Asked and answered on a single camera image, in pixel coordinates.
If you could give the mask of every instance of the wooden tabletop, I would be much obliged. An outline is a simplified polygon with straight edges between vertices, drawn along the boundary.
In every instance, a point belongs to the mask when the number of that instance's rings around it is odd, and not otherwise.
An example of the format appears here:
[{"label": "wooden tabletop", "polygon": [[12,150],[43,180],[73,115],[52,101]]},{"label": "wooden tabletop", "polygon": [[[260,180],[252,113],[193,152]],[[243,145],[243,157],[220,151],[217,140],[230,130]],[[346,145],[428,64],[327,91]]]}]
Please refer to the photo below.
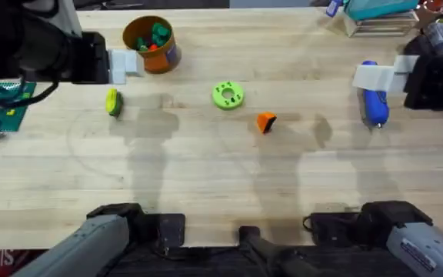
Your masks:
[{"label": "wooden tabletop", "polygon": [[[60,84],[28,109],[0,140],[0,249],[52,247],[120,202],[184,213],[186,245],[230,245],[247,224],[310,244],[302,216],[374,200],[410,201],[443,231],[443,112],[390,95],[389,123],[370,132],[351,87],[356,65],[391,65],[408,38],[348,38],[320,8],[78,14],[109,48],[125,47],[132,19],[165,17],[182,60],[127,85]],[[215,107],[221,81],[243,87],[241,108]],[[119,120],[105,112],[111,87],[125,96]],[[262,135],[266,111],[278,119]]]}]

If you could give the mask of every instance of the green ring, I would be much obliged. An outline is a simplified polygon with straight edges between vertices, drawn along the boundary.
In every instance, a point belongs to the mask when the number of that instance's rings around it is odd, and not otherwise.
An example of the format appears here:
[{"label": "green ring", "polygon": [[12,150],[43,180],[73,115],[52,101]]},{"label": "green ring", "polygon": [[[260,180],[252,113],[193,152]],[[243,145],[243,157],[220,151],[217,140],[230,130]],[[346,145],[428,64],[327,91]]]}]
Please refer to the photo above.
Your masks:
[{"label": "green ring", "polygon": [[[233,91],[231,98],[225,98],[223,91],[227,88]],[[244,101],[244,90],[236,82],[220,82],[213,88],[213,102],[223,110],[231,110],[242,105]]]}]

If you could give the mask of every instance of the cable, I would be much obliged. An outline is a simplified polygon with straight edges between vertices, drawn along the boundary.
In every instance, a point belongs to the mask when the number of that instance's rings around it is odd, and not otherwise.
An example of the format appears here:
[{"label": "cable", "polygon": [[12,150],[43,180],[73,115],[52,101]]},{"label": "cable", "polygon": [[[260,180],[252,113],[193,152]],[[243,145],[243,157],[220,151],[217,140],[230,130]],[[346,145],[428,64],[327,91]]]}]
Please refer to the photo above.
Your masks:
[{"label": "cable", "polygon": [[311,218],[310,215],[307,215],[302,219],[301,224],[304,226],[305,231],[312,233],[312,228],[308,227],[305,222],[307,222]]},{"label": "cable", "polygon": [[[244,251],[248,250],[249,256],[247,256]],[[271,277],[271,271],[268,270],[268,267],[264,265],[264,261],[262,261],[262,258],[258,256],[258,254],[252,249],[252,247],[248,247],[248,249],[240,249],[240,253],[249,261],[251,261],[253,264],[257,265],[259,270],[261,270],[262,275],[264,277]]]},{"label": "cable", "polygon": [[91,0],[91,1],[86,2],[86,3],[76,4],[75,8],[76,9],[87,8],[88,6],[101,5],[104,2],[112,2],[112,1],[114,1],[114,0]]},{"label": "cable", "polygon": [[17,108],[23,107],[31,104],[35,104],[47,98],[54,90],[59,86],[59,80],[54,78],[52,84],[47,87],[41,94],[34,96],[32,98],[22,99],[14,102],[7,102],[6,98],[0,98],[0,107],[2,108]]},{"label": "cable", "polygon": [[136,247],[132,247],[134,245],[132,242],[128,243],[128,245],[122,250],[122,252],[117,255],[112,262],[110,262],[105,267],[107,270],[104,274],[100,275],[101,277],[107,277],[109,274],[111,274],[112,270],[117,266],[117,264],[121,261],[122,258],[124,258],[127,254],[129,254],[132,250],[136,249]]},{"label": "cable", "polygon": [[188,260],[188,257],[171,257],[169,255],[166,254],[161,254],[160,252],[156,251],[153,246],[149,247],[150,252],[154,255],[156,255],[159,258],[165,259],[167,261],[171,261],[171,262],[185,262]]},{"label": "cable", "polygon": [[36,10],[32,10],[32,9],[26,8],[26,7],[23,7],[23,9],[35,16],[38,16],[38,17],[53,18],[53,17],[55,17],[55,15],[57,15],[59,13],[59,0],[54,0],[54,4],[52,5],[52,8],[49,9],[48,11],[36,11]]},{"label": "cable", "polygon": [[[14,95],[12,95],[12,96],[0,98],[1,102],[8,102],[9,100],[16,99],[17,97],[19,97],[20,95],[23,94],[23,91],[25,90],[26,74],[25,74],[24,71],[20,71],[20,75],[21,75],[21,77],[20,77],[20,86],[18,87],[18,91]],[[8,92],[8,90],[6,88],[2,88],[0,90],[0,92],[3,92],[3,91],[4,92]]]}]

